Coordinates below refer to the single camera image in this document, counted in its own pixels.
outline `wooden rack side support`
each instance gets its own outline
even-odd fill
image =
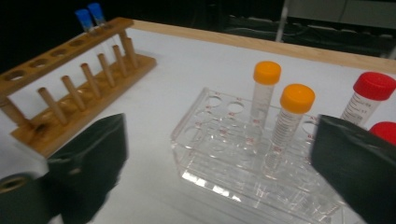
[[[18,126],[11,134],[47,158],[154,67],[155,59],[134,52],[132,39],[125,31],[132,24],[132,20],[116,18],[109,22],[111,28],[100,30],[98,36],[82,35],[72,39],[1,75],[0,107]],[[75,87],[71,77],[63,76],[68,94],[57,102],[45,87],[40,88],[38,92],[49,107],[32,119],[27,119],[8,99],[11,93],[113,35],[119,35],[125,56],[117,45],[112,46],[117,59],[113,64],[108,64],[106,56],[99,54],[102,71],[95,75],[87,63],[81,62],[81,75],[87,81]],[[63,55],[51,58],[54,52]]]

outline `wooden rack top bar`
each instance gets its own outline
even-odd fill
[[[108,29],[96,28],[97,35],[80,35],[6,71],[0,75],[0,97],[6,97],[29,85],[111,36],[124,33],[125,29],[133,24],[134,21],[132,20],[116,18],[108,22]]]

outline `blue cap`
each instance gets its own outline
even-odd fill
[[[93,17],[96,18],[97,20],[102,20],[104,18],[99,3],[90,3],[88,5],[88,9],[90,10]]]
[[[75,11],[76,16],[78,17],[79,22],[81,22],[81,25],[85,28],[91,28],[93,27],[92,24],[92,19],[90,16],[90,12],[83,8]]]

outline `orange-capped tube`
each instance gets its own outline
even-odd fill
[[[282,155],[300,124],[304,113],[311,109],[315,93],[302,84],[287,86],[280,97],[282,108],[277,116],[276,126],[271,137],[270,148],[264,159],[264,173],[271,176],[280,164]]]
[[[253,78],[256,82],[250,109],[251,123],[264,127],[271,104],[275,84],[280,79],[281,67],[278,63],[263,61],[256,64]]]

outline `blue-capped tube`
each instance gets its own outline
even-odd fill
[[[95,19],[96,25],[103,27],[103,28],[108,28],[105,16],[103,15],[103,11],[100,7],[99,3],[90,3],[87,5],[88,9],[90,10],[93,18]]]
[[[82,26],[82,29],[84,29],[84,32],[91,34],[91,35],[95,35],[96,32],[93,27],[90,12],[87,9],[82,8],[82,9],[76,10],[75,14],[76,14],[79,22],[81,23],[81,26]]]

